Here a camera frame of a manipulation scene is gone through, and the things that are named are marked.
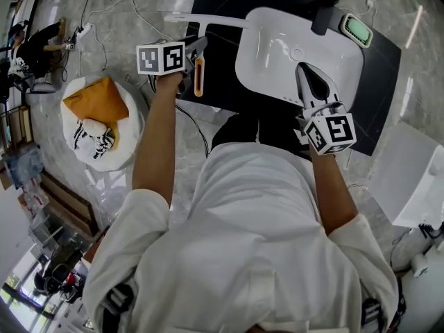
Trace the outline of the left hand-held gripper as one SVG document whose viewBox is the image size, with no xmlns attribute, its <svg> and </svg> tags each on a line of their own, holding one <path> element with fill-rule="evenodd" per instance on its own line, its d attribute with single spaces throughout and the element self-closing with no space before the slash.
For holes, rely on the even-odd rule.
<svg viewBox="0 0 444 333">
<path fill-rule="evenodd" d="M 164 76 L 180 72 L 186 80 L 196 68 L 196 58 L 207 46 L 206 36 L 191 41 L 156 42 L 136 46 L 137 73 L 140 75 Z"/>
</svg>

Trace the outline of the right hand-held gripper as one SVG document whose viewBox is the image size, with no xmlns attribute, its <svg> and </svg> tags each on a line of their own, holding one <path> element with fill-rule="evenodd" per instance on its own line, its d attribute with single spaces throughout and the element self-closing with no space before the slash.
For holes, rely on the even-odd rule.
<svg viewBox="0 0 444 333">
<path fill-rule="evenodd" d="M 311 145 L 317 155 L 335 154 L 357 142 L 354 120 L 334 81 L 318 67 L 298 63 L 295 70 L 298 95 L 304 104 L 302 114 L 296 117 L 300 130 L 299 142 Z"/>
</svg>

